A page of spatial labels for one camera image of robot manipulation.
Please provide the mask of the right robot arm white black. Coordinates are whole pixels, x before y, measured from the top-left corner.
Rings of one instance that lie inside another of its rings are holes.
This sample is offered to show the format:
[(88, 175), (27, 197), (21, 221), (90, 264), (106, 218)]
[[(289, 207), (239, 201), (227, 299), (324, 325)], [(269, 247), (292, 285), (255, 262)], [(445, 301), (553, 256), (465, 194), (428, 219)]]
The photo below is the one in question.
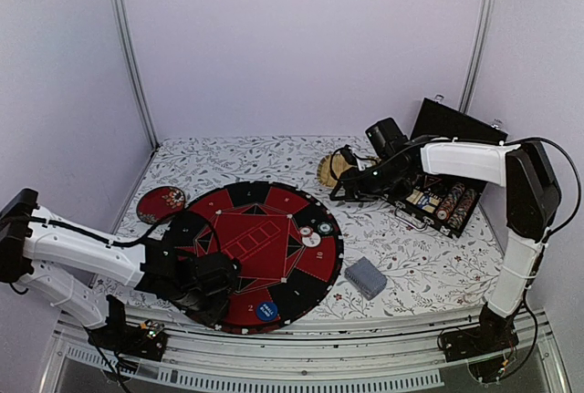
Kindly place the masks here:
[(546, 140), (527, 138), (496, 144), (421, 136), (402, 144), (365, 171), (350, 168), (332, 175), (333, 201), (397, 201), (412, 190), (410, 167), (423, 172), (493, 183), (506, 191), (507, 242), (495, 290), (483, 306), (479, 325), (438, 338), (447, 360), (487, 355), (516, 346), (514, 320), (527, 305), (549, 238), (561, 191), (544, 149)]

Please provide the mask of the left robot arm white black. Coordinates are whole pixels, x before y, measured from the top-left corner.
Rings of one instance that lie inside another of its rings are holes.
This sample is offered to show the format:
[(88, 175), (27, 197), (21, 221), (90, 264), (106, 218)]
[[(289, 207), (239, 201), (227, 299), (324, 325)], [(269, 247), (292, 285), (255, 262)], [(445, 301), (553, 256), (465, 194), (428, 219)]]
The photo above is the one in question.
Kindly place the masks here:
[(159, 361), (168, 340), (162, 324), (129, 325), (118, 298), (94, 293), (70, 268), (105, 275), (215, 326), (228, 312), (241, 264), (222, 251), (196, 256), (149, 233), (132, 240), (93, 232), (39, 205), (28, 188), (2, 209), (2, 283), (42, 293), (81, 323), (97, 350)]

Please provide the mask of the red white poker chip stack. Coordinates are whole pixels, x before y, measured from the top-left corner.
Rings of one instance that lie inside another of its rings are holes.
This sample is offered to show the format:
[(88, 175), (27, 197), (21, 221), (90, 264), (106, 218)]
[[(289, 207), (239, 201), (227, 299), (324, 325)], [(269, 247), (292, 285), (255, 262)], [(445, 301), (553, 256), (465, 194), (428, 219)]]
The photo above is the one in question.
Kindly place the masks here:
[(313, 229), (309, 226), (301, 227), (298, 231), (302, 237), (309, 237), (314, 233)]

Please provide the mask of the green poker chip stack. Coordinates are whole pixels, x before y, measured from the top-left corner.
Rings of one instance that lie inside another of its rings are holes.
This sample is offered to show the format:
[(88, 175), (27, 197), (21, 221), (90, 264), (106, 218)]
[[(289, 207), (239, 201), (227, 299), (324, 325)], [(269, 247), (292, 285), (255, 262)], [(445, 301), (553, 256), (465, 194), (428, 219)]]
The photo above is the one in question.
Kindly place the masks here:
[(322, 222), (318, 226), (318, 231), (320, 233), (324, 233), (324, 234), (330, 233), (332, 231), (332, 226), (329, 223), (327, 223), (327, 222)]

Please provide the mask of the blue small blind button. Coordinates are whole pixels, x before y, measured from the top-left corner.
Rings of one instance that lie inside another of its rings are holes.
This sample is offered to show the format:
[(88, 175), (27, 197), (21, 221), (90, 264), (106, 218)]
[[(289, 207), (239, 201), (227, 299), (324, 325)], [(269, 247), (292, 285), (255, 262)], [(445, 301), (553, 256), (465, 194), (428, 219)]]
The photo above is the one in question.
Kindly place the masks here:
[(261, 302), (257, 306), (255, 314), (262, 322), (272, 322), (278, 318), (278, 308), (272, 301)]

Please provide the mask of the white dealer button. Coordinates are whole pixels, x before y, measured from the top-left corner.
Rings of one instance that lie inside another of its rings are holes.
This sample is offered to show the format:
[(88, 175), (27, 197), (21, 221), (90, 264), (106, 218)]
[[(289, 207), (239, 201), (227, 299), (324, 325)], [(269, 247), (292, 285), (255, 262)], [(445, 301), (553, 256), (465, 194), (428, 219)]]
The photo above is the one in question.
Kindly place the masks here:
[(316, 248), (321, 244), (321, 237), (318, 233), (312, 233), (309, 236), (303, 236), (301, 242), (307, 248)]

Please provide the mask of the round red black poker mat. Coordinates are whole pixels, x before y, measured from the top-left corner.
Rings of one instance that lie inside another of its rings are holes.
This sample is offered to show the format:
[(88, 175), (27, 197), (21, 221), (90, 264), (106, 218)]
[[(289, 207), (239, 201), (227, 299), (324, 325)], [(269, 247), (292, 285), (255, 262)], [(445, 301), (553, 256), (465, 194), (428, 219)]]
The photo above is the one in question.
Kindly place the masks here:
[[(330, 233), (318, 231), (327, 222)], [(301, 242), (309, 226), (316, 248)], [(172, 219), (163, 238), (181, 253), (226, 253), (242, 265), (226, 317), (214, 328), (229, 334), (263, 334), (289, 326), (331, 291), (343, 263), (341, 229), (328, 208), (305, 191), (279, 182), (241, 181), (195, 199)], [(261, 302), (277, 305), (278, 318), (262, 322)]]

